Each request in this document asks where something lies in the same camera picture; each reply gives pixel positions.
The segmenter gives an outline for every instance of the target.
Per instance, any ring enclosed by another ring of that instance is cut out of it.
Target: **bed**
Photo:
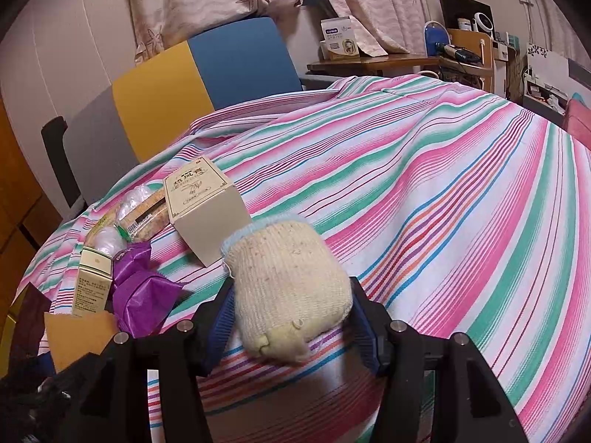
[[[591,380],[591,155],[582,144],[495,95],[416,75],[351,77],[235,105],[195,121],[60,227],[21,287],[32,282],[52,312],[70,312],[94,223],[128,189],[156,188],[201,154],[235,181],[254,219],[308,219],[393,318],[433,336],[468,333],[531,443],[560,439]],[[226,269],[202,268],[172,227],[152,245],[158,271],[184,283],[166,330],[215,296]],[[367,441],[383,386],[350,329],[311,347],[307,364],[275,366],[249,358],[234,332],[199,380],[214,440]],[[147,380],[153,439],[163,441],[157,372]],[[422,441],[432,406],[426,392]]]

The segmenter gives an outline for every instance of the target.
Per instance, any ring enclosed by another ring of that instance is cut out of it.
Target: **knitted sock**
[[[349,277],[301,217],[259,220],[222,246],[234,278],[236,322],[250,353],[288,362],[351,310]]]

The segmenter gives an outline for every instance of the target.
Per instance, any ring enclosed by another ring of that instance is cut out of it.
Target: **metal screw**
[[[458,345],[464,346],[467,345],[468,343],[470,343],[470,339],[468,338],[468,335],[466,335],[465,333],[456,333],[453,336],[453,339],[456,343],[458,343]]]
[[[182,319],[177,323],[177,330],[187,333],[193,330],[193,322],[190,319]]]
[[[119,333],[113,337],[113,341],[117,343],[117,345],[123,345],[127,340],[129,340],[129,335],[125,333],[125,331],[119,331]]]
[[[392,328],[397,333],[402,333],[403,331],[406,331],[408,326],[401,319],[395,319],[394,321],[391,322],[390,328]]]

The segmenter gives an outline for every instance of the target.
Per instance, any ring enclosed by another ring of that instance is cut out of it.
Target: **purple plastic bag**
[[[134,338],[156,330],[172,310],[182,285],[148,269],[152,246],[134,243],[113,259],[113,311],[122,331]]]

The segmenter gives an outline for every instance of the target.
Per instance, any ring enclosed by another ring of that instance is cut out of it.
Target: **red cushion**
[[[564,129],[591,150],[591,110],[575,99],[568,102]]]

